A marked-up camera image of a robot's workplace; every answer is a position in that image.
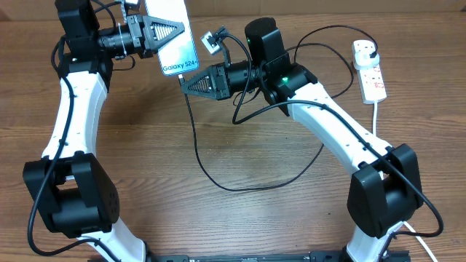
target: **phone screen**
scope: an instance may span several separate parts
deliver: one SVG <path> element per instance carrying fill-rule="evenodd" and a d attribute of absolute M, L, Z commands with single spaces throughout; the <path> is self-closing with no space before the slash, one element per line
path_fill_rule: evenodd
<path fill-rule="evenodd" d="M 171 76 L 198 69 L 199 60 L 184 0 L 146 0 L 146 8 L 149 16 L 184 24 L 184 32 L 158 52 L 162 73 Z"/>

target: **table surface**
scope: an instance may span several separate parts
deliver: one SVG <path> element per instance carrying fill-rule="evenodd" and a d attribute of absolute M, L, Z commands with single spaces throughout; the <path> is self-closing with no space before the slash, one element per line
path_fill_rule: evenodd
<path fill-rule="evenodd" d="M 225 25 L 245 41 L 254 17 L 196 17 L 198 39 Z M 394 146 L 409 144 L 419 158 L 422 188 L 441 212 L 444 233 L 426 239 L 440 261 L 466 255 L 466 15 L 464 13 L 277 16 L 286 47 L 325 25 L 353 25 L 378 42 L 388 99 L 379 105 L 378 135 Z M 101 25 L 109 25 L 105 20 Z M 32 199 L 22 170 L 40 159 L 60 100 L 50 53 L 63 29 L 58 21 L 0 23 L 0 261 L 85 261 L 97 253 L 77 247 L 58 257 L 36 256 L 26 241 Z M 351 44 L 363 36 L 347 29 L 316 33 L 307 41 L 330 44 L 351 60 Z M 201 67 L 221 61 L 196 41 Z M 234 61 L 240 48 L 228 42 Z M 176 76 L 164 77 L 158 59 L 137 60 L 134 70 L 115 72 L 100 115 L 98 159 L 118 188 L 121 218 L 157 254 L 239 255 L 340 250 L 354 229 L 346 208 L 350 180 L 328 149 L 296 182 L 284 188 L 230 193 L 215 187 L 199 168 L 184 96 Z M 350 75 L 343 62 L 322 47 L 305 47 L 298 62 L 330 94 Z M 118 62 L 126 67 L 130 61 Z M 357 80 L 336 102 L 370 129 L 372 106 L 363 105 Z M 240 115 L 266 105 L 262 97 Z M 234 126 L 232 100 L 192 98 L 200 157 L 222 185 L 272 185 L 295 176 L 320 141 L 279 110 Z M 434 231 L 424 205 L 409 221 Z M 40 218 L 36 243 L 54 250 L 71 240 L 49 233 Z M 410 250 L 426 261 L 413 237 L 391 249 Z"/>

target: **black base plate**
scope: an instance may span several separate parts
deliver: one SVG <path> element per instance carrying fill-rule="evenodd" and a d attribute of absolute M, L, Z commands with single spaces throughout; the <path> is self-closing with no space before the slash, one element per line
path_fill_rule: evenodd
<path fill-rule="evenodd" d="M 156 255 L 154 262 L 345 262 L 342 251 L 312 251 L 290 255 L 220 255 L 190 258 L 187 255 Z M 391 252 L 384 262 L 411 262 L 408 251 Z"/>

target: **plug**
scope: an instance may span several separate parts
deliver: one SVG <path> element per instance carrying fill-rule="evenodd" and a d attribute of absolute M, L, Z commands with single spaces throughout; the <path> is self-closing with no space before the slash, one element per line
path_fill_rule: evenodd
<path fill-rule="evenodd" d="M 219 43 L 223 41 L 220 37 L 222 34 L 228 34 L 228 30 L 224 26 L 221 26 L 214 34 L 208 31 L 201 37 L 201 42 L 211 55 L 220 52 L 221 48 Z"/>
<path fill-rule="evenodd" d="M 380 62 L 380 56 L 375 53 L 375 45 L 369 40 L 357 40 L 352 44 L 352 53 L 354 55 L 353 63 L 358 70 L 370 69 L 377 66 Z"/>

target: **power strip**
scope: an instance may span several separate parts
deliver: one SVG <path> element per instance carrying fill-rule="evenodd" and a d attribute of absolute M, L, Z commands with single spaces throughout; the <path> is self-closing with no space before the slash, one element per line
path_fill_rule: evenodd
<path fill-rule="evenodd" d="M 374 51 L 374 43 L 369 40 L 357 40 L 352 44 L 353 62 L 356 60 L 356 53 L 366 50 Z M 359 87 L 365 104 L 374 104 L 383 101 L 387 98 L 385 84 L 382 78 L 380 65 L 368 69 L 357 70 Z"/>

